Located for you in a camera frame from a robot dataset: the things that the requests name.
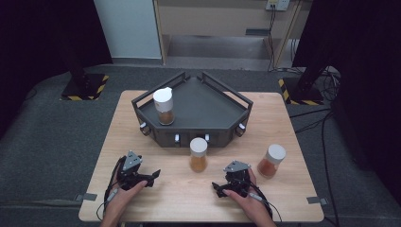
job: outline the metal handle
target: metal handle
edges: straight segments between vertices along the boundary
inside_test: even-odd
[[[150,127],[147,125],[146,122],[142,123],[142,124],[139,126],[139,130],[140,130],[144,135],[146,135],[146,136],[150,135],[150,132],[151,132],[151,129],[150,129]]]
[[[239,125],[235,128],[235,134],[238,137],[241,137],[245,133],[246,127],[242,125],[242,123],[239,123]]]
[[[174,137],[174,144],[175,144],[175,147],[176,147],[176,148],[179,148],[179,147],[181,146],[181,144],[180,144],[180,135],[179,135],[179,134],[176,134],[176,135],[175,135],[175,137]]]

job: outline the person's right hand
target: person's right hand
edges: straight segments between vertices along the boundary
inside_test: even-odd
[[[253,171],[249,168],[248,172],[250,173],[251,182],[256,185],[256,177],[254,176]],[[223,190],[223,192],[233,201],[236,201],[245,212],[245,215],[258,227],[276,226],[274,221],[270,218],[269,212],[263,202],[252,198],[250,195],[243,198],[232,190]],[[250,187],[249,192],[257,195],[252,187]]]

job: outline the floor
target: floor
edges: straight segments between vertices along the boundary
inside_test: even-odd
[[[114,65],[124,66],[268,71],[270,56],[267,49],[263,38],[174,36],[165,65],[160,60],[113,61]],[[291,66],[290,49],[291,41],[288,41],[286,54],[279,67]]]

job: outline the forearm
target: forearm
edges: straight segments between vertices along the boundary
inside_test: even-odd
[[[100,227],[115,227],[118,224],[118,221],[121,219],[121,216],[125,211],[124,204],[109,204],[106,210],[106,213],[101,221]]]
[[[253,221],[257,227],[273,227],[276,226],[271,219],[265,207],[257,207],[256,211],[245,211],[248,218]]]

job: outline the black stand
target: black stand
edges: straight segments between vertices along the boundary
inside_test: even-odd
[[[77,97],[92,97],[90,99],[95,99],[100,95],[100,88],[104,84],[103,81],[105,79],[104,74],[85,74],[84,75],[84,83],[79,84],[76,83],[74,77],[71,77],[64,91],[62,92],[62,96],[65,98],[70,98],[72,96]]]
[[[62,23],[52,11],[50,4],[32,4],[39,11],[47,33],[56,44],[60,57],[71,73],[71,79],[61,94],[62,99],[93,100],[100,96],[107,80],[104,74],[87,74],[79,62],[74,46],[70,43]]]
[[[283,78],[284,85],[288,91],[288,98],[291,101],[295,101],[297,103],[305,102],[305,101],[314,101],[321,102],[323,101],[323,97],[319,90],[312,86],[309,91],[303,92],[301,88],[299,88],[299,79],[297,78]]]

